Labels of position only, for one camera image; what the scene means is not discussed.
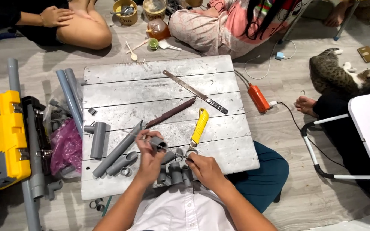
spoon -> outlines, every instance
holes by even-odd
[[[161,41],[159,41],[158,46],[159,46],[160,48],[162,48],[162,49],[167,49],[167,48],[169,48],[169,49],[172,49],[172,50],[179,50],[179,51],[181,51],[181,50],[182,50],[182,49],[181,49],[181,48],[179,48],[179,47],[169,45],[169,44],[167,43],[167,41],[165,41],[165,40],[161,40]]]
[[[111,12],[111,14],[118,14],[118,13],[120,13],[120,14],[131,14],[131,13],[134,13],[134,10],[135,9],[133,7],[127,7],[125,9],[121,10],[120,12]]]
[[[136,54],[134,54],[134,53],[132,52],[132,50],[131,50],[130,45],[128,44],[128,42],[127,42],[127,41],[125,41],[125,43],[127,44],[127,46],[128,46],[128,48],[129,48],[129,50],[131,51],[131,59],[132,59],[132,60],[134,60],[134,61],[138,60],[138,56],[136,56]]]

yellow toolbox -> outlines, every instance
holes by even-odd
[[[0,190],[30,174],[21,101],[9,90],[0,94]]]

pink plastic bag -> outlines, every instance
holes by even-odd
[[[58,130],[51,134],[51,146],[54,149],[51,157],[52,175],[70,164],[81,173],[82,140],[74,119],[65,120]]]

white shirt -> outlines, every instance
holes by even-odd
[[[171,186],[160,196],[144,199],[128,231],[235,231],[223,202],[201,183]]]

gold phone case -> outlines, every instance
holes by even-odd
[[[370,62],[370,47],[364,46],[357,50],[365,62]]]

